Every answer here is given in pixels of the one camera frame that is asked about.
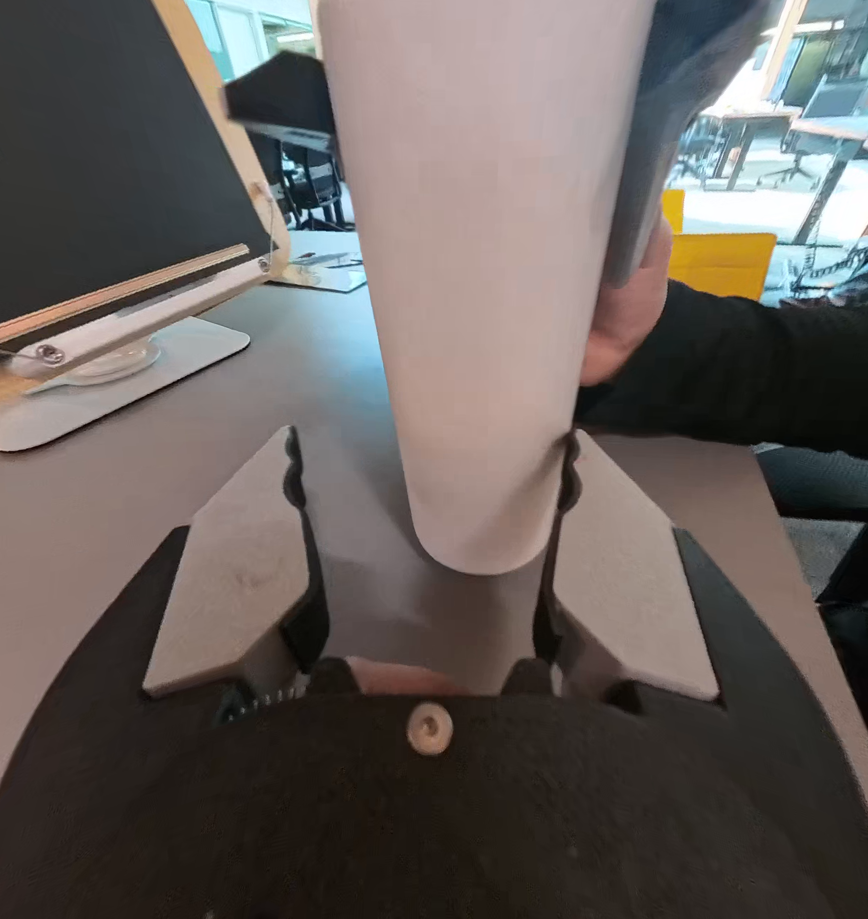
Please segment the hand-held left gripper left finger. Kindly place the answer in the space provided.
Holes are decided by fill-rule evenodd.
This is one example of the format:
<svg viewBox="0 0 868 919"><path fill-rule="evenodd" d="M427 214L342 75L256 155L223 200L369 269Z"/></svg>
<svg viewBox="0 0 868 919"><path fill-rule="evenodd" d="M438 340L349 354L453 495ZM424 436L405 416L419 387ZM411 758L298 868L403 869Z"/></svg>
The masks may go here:
<svg viewBox="0 0 868 919"><path fill-rule="evenodd" d="M298 432L282 427L192 517L147 695L235 683L281 696L322 657L330 614L302 473Z"/></svg>

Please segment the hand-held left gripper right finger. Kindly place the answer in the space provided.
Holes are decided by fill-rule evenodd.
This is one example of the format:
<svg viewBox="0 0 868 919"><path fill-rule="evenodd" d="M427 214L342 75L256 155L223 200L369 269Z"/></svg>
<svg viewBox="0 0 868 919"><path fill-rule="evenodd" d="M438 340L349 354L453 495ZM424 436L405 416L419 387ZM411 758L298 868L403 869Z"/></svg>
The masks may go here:
<svg viewBox="0 0 868 919"><path fill-rule="evenodd" d="M566 439L533 645L564 695L601 700L625 683L719 695L672 522L581 430Z"/></svg>

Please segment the person's right forearm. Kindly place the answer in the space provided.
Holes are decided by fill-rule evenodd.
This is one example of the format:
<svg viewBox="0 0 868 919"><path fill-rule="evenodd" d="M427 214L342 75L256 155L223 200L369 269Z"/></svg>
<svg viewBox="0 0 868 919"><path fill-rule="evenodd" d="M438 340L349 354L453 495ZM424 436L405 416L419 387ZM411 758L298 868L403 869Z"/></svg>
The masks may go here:
<svg viewBox="0 0 868 919"><path fill-rule="evenodd" d="M574 422L868 460L868 307L768 307L668 282L662 314Z"/></svg>

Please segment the person's right hand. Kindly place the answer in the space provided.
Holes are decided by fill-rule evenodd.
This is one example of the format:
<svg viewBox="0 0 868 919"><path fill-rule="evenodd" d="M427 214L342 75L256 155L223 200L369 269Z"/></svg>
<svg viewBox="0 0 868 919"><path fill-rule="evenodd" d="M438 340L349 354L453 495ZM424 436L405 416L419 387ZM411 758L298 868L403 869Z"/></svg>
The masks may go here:
<svg viewBox="0 0 868 919"><path fill-rule="evenodd" d="M580 371L580 385L613 380L661 318L668 294L673 230L659 213L645 256L620 288L602 284Z"/></svg>

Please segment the black office chair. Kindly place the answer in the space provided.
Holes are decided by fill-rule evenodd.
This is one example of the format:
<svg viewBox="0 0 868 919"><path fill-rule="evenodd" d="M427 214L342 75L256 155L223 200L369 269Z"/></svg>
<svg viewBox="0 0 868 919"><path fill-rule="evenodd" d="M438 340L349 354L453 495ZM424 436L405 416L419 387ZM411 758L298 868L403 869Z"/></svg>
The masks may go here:
<svg viewBox="0 0 868 919"><path fill-rule="evenodd" d="M284 199L299 231L349 232L334 154L281 144Z"/></svg>

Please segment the background wooden desk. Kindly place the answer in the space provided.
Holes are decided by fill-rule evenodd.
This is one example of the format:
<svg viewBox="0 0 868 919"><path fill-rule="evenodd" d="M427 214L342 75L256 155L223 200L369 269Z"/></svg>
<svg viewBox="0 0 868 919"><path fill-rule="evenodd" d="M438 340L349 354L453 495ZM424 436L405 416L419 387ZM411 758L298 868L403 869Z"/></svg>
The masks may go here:
<svg viewBox="0 0 868 919"><path fill-rule="evenodd" d="M836 190L848 164L857 155L868 153L868 116L797 119L790 130L798 134L827 139L832 144L833 160L823 177L810 208L796 231L792 246L806 246L820 222L823 211Z"/></svg>
<svg viewBox="0 0 868 919"><path fill-rule="evenodd" d="M726 178L724 191L734 191L754 140L766 135L783 139L791 123L801 113L802 108L787 106L766 106L749 110L716 107L704 109L702 114L713 119L717 125L717 156L712 180Z"/></svg>

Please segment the grey office chair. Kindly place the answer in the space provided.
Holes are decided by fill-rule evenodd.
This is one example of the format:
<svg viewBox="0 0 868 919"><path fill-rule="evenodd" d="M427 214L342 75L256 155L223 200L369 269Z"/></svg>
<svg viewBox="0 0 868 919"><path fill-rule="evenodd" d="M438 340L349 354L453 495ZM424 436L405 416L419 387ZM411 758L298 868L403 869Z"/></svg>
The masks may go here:
<svg viewBox="0 0 868 919"><path fill-rule="evenodd" d="M802 111L802 118L819 119L850 116L858 107L860 99L868 88L868 79L847 77L837 82L825 75L816 87L813 95ZM807 172L802 161L811 155L825 155L830 149L830 141L817 135L809 135L789 129L781 144L781 151L793 156L790 167L772 175L776 190L790 183L796 177L802 177L810 183L810 190L818 189L821 179Z"/></svg>

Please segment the black panel with wooden rim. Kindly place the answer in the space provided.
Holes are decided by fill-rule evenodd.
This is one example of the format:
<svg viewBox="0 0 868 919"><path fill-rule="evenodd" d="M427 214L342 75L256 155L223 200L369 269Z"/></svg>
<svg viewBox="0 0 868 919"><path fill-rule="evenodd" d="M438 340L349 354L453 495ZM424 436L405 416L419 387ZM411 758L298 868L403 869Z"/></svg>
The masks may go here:
<svg viewBox="0 0 868 919"><path fill-rule="evenodd" d="M0 2L0 404L289 260L185 2Z"/></svg>

